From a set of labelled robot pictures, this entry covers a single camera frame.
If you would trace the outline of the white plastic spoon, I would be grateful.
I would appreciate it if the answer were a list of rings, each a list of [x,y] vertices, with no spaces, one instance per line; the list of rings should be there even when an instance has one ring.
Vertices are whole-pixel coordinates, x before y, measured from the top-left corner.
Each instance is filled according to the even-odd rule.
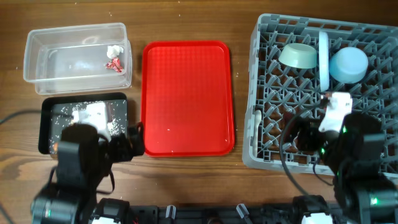
[[[254,112],[254,134],[252,139],[252,154],[256,158],[257,157],[257,149],[258,149],[258,132],[259,125],[262,121],[262,112],[261,110],[256,110]]]

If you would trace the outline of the white paper tissue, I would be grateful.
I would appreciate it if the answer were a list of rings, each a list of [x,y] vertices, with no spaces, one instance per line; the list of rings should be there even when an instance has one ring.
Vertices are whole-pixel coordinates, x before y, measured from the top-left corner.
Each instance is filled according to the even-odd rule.
[[[119,45],[109,45],[107,46],[107,57],[110,59],[116,58],[120,53],[123,53],[124,49]]]

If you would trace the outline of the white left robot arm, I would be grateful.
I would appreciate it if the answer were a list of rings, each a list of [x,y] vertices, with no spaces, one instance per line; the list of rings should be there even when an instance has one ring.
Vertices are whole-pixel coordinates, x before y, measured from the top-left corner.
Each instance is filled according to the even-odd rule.
[[[137,123],[111,139],[89,124],[73,124],[62,131],[57,148],[57,166],[34,198],[32,223],[91,223],[95,214],[98,186],[113,178],[112,165],[129,162],[145,152],[144,125]]]

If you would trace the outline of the red snack wrapper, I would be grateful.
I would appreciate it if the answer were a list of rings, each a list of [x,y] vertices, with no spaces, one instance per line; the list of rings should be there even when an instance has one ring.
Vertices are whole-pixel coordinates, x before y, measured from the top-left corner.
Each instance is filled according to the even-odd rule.
[[[121,73],[124,69],[123,66],[121,65],[120,59],[118,57],[115,57],[111,59],[105,67],[107,69],[113,69],[115,72]]]

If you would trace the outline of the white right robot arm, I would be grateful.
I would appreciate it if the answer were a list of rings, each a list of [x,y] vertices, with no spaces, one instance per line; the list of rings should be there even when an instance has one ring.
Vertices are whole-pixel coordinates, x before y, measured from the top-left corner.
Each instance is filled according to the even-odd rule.
[[[334,173],[333,190],[343,215],[356,223],[397,223],[397,187],[379,169],[385,137],[381,122],[351,113],[338,131],[319,131],[317,119],[291,117],[283,136],[300,151],[318,152]]]

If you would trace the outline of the light blue bowl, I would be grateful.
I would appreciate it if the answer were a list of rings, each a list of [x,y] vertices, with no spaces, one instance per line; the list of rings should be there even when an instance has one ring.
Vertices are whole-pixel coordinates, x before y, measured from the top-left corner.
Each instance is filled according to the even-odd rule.
[[[329,72],[336,81],[352,84],[364,78],[368,65],[368,56],[361,49],[345,47],[330,59]]]

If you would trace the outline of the green bowl with food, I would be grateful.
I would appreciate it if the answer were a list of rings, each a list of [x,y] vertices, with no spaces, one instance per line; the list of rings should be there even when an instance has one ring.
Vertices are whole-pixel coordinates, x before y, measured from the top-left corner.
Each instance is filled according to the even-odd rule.
[[[314,68],[317,66],[317,51],[306,44],[287,44],[281,51],[279,62],[294,68]]]

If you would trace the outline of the light blue plate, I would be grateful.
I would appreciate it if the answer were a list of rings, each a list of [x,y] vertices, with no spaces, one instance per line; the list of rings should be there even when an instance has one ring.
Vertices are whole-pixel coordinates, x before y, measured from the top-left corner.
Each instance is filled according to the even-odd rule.
[[[328,34],[320,31],[318,35],[318,62],[319,62],[319,78],[320,91],[329,89],[329,39]]]

